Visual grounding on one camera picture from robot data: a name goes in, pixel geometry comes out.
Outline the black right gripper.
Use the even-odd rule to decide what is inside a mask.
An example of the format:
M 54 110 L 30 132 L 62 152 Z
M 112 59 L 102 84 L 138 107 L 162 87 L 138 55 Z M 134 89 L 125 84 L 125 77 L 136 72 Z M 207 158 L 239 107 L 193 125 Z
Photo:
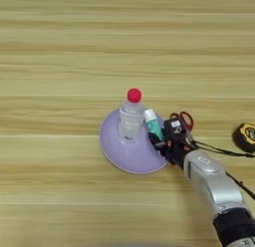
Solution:
M 196 146 L 188 142 L 187 134 L 182 133 L 166 133 L 164 141 L 155 133 L 150 132 L 148 138 L 155 150 L 163 150 L 162 155 L 171 164 L 176 164 L 183 168 L 185 157 L 192 151 L 196 150 Z

